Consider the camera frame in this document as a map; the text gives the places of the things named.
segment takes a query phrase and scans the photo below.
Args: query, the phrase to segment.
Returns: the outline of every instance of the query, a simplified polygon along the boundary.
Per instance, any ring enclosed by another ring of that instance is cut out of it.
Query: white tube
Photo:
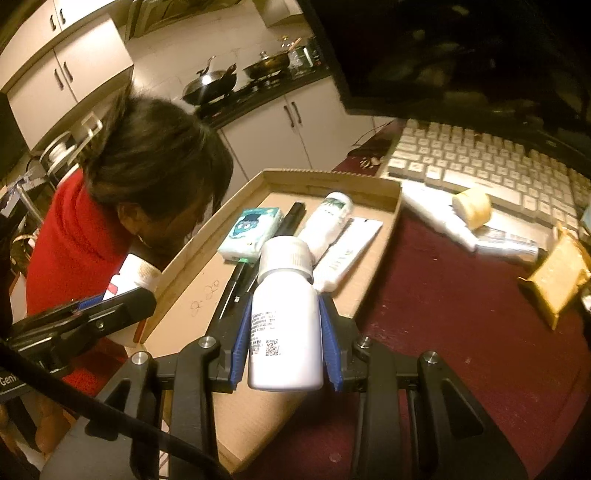
[[[437,232],[445,233],[470,252],[476,249],[476,236],[454,213],[452,206],[435,198],[424,186],[405,184],[402,201]]]
[[[335,291],[351,266],[383,225],[378,220],[354,217],[342,235],[314,269],[314,289],[322,293]]]

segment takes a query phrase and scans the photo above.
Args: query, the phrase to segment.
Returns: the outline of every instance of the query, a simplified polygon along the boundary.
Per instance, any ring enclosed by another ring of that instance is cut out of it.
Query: white medicine bottle
[[[160,275],[160,270],[155,266],[136,255],[129,254],[125,257],[119,273],[113,275],[111,278],[103,300],[109,300],[138,287],[145,288],[153,293],[160,279]],[[122,330],[111,333],[108,335],[108,338],[120,345],[135,347],[137,342],[139,342],[139,336],[142,333],[144,323],[138,322],[134,325],[129,325]]]
[[[308,244],[312,264],[316,265],[345,228],[353,211],[353,202],[341,192],[329,193],[306,221],[298,235]]]
[[[320,310],[308,246],[293,236],[267,240],[252,298],[248,385],[316,390],[323,383]]]

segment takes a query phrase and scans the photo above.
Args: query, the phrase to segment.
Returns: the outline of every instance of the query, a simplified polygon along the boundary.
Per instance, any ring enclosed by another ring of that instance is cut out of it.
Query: computer monitor
[[[591,174],[587,16],[571,0],[299,0],[349,113],[490,132]]]

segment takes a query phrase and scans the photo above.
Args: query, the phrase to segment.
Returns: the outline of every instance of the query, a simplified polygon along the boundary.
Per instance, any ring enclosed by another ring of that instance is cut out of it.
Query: cardboard tray
[[[146,324],[141,342],[154,357],[179,352],[201,337],[213,314],[234,264],[224,262],[217,248],[246,208],[306,204],[306,219],[330,192],[346,193],[355,204],[354,216],[384,223],[374,241],[349,273],[335,304],[341,315],[355,317],[392,235],[400,208],[399,182],[374,177],[307,170],[264,170],[240,189],[207,222],[164,270],[158,304]],[[251,390],[248,362],[233,394],[214,393],[220,461],[231,471],[244,468],[289,419],[305,393]]]

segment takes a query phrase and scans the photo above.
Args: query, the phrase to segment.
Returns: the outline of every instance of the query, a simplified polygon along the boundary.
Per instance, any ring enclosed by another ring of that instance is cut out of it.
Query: wok
[[[207,61],[207,67],[199,70],[196,80],[190,82],[183,90],[183,100],[191,105],[202,105],[231,92],[236,85],[236,64],[227,70],[209,72],[209,66],[215,56]]]
[[[244,72],[251,80],[267,77],[273,73],[285,70],[290,66],[290,58],[286,51],[273,55],[272,57],[267,55],[267,52],[264,51],[262,51],[260,55],[261,59],[258,62],[253,63],[244,69]]]

